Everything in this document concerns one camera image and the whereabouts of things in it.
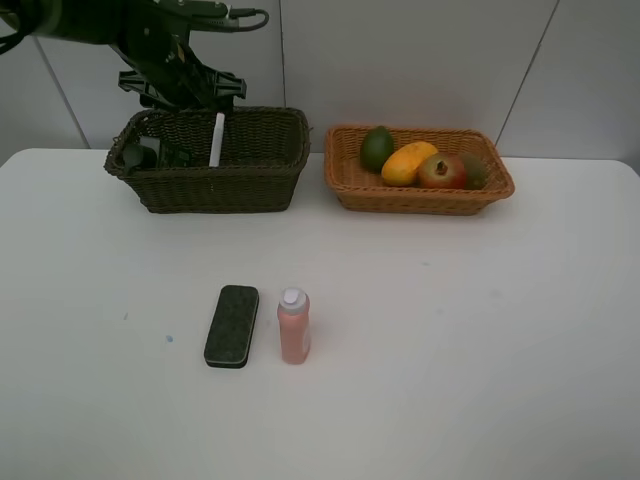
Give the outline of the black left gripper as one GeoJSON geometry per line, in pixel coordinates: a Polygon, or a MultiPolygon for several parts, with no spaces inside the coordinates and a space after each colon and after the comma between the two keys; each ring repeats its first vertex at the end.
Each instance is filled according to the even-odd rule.
{"type": "Polygon", "coordinates": [[[143,107],[167,111],[227,112],[233,109],[236,98],[246,98],[243,79],[209,67],[170,75],[159,84],[149,82],[134,70],[124,71],[119,73],[118,86],[138,94],[143,107]]]}

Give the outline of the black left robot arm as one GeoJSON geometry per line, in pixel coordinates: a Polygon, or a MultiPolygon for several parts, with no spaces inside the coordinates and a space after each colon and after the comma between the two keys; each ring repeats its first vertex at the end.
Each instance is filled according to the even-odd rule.
{"type": "Polygon", "coordinates": [[[189,45],[192,31],[235,33],[238,14],[216,1],[4,1],[12,33],[2,52],[28,36],[107,45],[128,65],[119,87],[146,108],[227,111],[246,96],[246,83],[206,66],[189,45]]]}

